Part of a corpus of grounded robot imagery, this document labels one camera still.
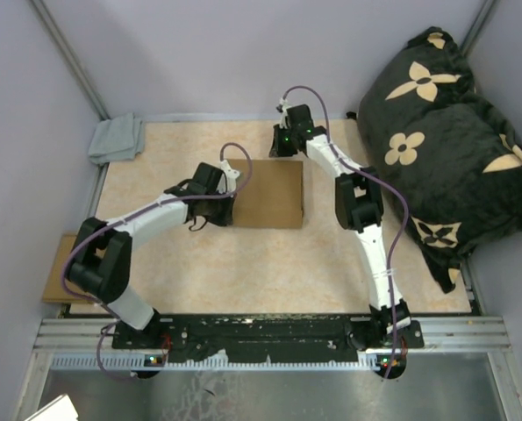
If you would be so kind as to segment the brown cardboard box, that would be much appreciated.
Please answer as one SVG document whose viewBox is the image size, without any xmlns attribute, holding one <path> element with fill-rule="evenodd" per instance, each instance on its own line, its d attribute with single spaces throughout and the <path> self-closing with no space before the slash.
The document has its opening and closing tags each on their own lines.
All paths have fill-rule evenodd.
<svg viewBox="0 0 522 421">
<path fill-rule="evenodd" d="M 301 161 L 254 160 L 253 175 L 238 193 L 232 226 L 300 229 L 304 224 L 304 166 Z"/>
</svg>

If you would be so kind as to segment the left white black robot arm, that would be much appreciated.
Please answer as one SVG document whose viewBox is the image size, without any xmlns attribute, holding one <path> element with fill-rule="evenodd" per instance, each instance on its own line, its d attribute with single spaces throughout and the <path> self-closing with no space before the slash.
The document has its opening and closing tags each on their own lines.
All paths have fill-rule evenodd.
<svg viewBox="0 0 522 421">
<path fill-rule="evenodd" d="M 132 253 L 155 236 L 197 218 L 231 225 L 239 177 L 240 171 L 228 161 L 217 167 L 202 162 L 191 178 L 131 213 L 86 219 L 62 269 L 62 280 L 132 328 L 131 337 L 140 346 L 156 346 L 162 335 L 159 313 L 129 285 Z"/>
</svg>

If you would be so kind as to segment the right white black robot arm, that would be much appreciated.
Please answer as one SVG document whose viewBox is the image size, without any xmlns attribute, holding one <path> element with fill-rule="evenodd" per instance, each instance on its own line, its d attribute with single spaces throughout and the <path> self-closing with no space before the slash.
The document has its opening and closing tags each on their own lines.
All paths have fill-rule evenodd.
<svg viewBox="0 0 522 421">
<path fill-rule="evenodd" d="M 354 232 L 371 280 L 372 340 L 381 347 L 397 347 L 402 329 L 411 324 L 411 313 L 385 251 L 382 184 L 375 170 L 341 151 L 327 128 L 314 123 L 308 105 L 291 106 L 283 99 L 276 109 L 281 119 L 274 126 L 269 155 L 281 158 L 302 153 L 333 179 L 335 217 L 342 229 Z"/>
</svg>

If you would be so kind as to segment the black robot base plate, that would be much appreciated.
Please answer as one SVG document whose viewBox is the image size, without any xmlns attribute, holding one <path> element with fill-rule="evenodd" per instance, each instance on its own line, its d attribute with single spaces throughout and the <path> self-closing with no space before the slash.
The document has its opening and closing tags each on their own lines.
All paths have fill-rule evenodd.
<svg viewBox="0 0 522 421">
<path fill-rule="evenodd" d="M 161 315 L 152 330 L 135 331 L 123 322 L 112 334 L 115 350 L 158 350 L 146 366 L 202 363 L 219 355 L 238 367 L 261 363 L 314 366 L 359 363 L 372 353 L 379 375 L 398 378 L 406 354 L 425 345 L 418 321 L 399 333 L 397 347 L 377 341 L 371 318 L 349 314 Z"/>
</svg>

